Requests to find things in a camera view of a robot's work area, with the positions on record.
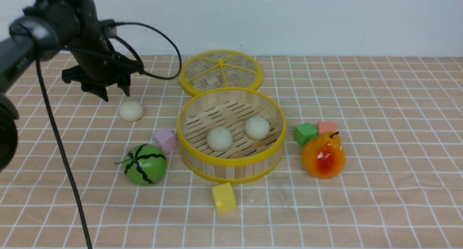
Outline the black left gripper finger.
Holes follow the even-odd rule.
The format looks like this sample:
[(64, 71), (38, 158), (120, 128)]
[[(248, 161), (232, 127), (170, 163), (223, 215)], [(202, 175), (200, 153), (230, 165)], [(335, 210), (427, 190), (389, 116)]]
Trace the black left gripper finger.
[(95, 96), (101, 98), (105, 102), (109, 101), (109, 96), (107, 94), (106, 87), (103, 85), (81, 83), (81, 90), (86, 93), (94, 94)]
[(131, 75), (121, 76), (117, 81), (117, 87), (120, 88), (127, 97), (130, 97)]

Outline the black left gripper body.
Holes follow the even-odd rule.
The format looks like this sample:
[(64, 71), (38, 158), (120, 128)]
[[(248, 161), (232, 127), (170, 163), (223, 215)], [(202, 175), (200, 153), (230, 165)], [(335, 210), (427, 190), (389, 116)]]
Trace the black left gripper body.
[(93, 0), (36, 0), (33, 17), (51, 26), (56, 38), (41, 41), (51, 55), (66, 47), (78, 63), (61, 73), (63, 82), (90, 83), (106, 88), (121, 76), (144, 71), (144, 64), (132, 46), (117, 35), (113, 19), (99, 20)]

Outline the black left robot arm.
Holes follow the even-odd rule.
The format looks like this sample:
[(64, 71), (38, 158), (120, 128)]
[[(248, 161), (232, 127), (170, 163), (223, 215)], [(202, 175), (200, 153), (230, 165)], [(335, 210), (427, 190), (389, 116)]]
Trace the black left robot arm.
[(117, 84), (129, 96), (131, 75), (143, 72), (135, 60), (118, 53), (110, 39), (117, 38), (114, 20), (99, 20), (93, 0), (36, 0), (9, 26), (1, 41), (1, 169), (12, 161), (18, 146), (19, 113), (6, 96), (32, 63), (69, 51), (77, 65), (62, 72), (62, 80), (79, 82), (84, 92), (107, 101), (106, 87)]

